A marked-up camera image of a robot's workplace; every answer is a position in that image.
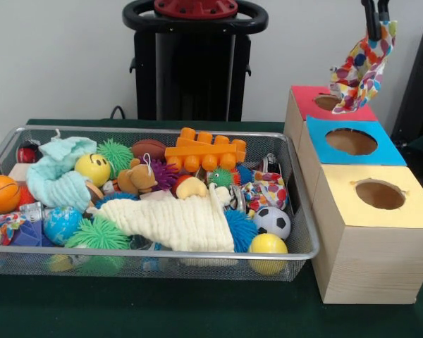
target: black cable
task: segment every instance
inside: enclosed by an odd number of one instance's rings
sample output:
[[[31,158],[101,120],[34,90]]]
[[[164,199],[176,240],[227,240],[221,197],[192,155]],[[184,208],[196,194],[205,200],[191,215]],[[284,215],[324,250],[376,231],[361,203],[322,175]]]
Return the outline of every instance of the black cable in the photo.
[[[110,118],[111,119],[114,118],[114,114],[116,113],[116,111],[120,111],[122,119],[125,120],[125,113],[124,113],[124,110],[122,109],[121,106],[116,106],[116,107],[113,108]]]

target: soccer ball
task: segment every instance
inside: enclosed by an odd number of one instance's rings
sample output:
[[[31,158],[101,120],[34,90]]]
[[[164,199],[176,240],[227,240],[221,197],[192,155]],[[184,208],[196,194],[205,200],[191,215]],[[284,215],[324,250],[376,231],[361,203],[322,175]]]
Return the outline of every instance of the soccer ball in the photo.
[[[257,211],[252,219],[259,234],[275,234],[284,241],[290,234],[290,218],[281,209],[267,206]]]

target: green tablecloth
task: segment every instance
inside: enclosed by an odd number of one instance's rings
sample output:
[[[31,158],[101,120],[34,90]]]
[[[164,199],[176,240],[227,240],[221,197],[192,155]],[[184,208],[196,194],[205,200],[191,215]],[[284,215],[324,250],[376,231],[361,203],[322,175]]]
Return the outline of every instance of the green tablecloth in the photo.
[[[30,120],[281,132],[282,123]],[[294,282],[0,276],[0,337],[423,337],[411,306],[324,305],[307,263]]]

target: red box lid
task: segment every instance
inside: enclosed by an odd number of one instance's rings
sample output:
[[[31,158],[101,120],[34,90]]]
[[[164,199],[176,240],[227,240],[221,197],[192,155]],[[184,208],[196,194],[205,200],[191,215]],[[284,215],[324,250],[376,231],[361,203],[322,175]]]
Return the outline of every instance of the red box lid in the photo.
[[[319,95],[329,95],[330,91],[327,87],[311,87],[311,86],[292,86],[293,96],[298,105],[302,119],[306,121],[307,116],[320,118],[322,120],[334,121],[377,121],[372,109],[365,105],[363,108],[353,112],[344,114],[332,114],[331,111],[318,107],[315,98]]]

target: blue globe ball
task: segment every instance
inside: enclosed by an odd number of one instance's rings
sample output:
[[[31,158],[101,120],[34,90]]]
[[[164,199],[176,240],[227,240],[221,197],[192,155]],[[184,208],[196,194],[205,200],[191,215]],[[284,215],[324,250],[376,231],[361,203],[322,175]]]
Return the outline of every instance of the blue globe ball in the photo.
[[[44,234],[54,244],[64,245],[80,229],[81,219],[82,214],[71,206],[55,208],[44,221]]]

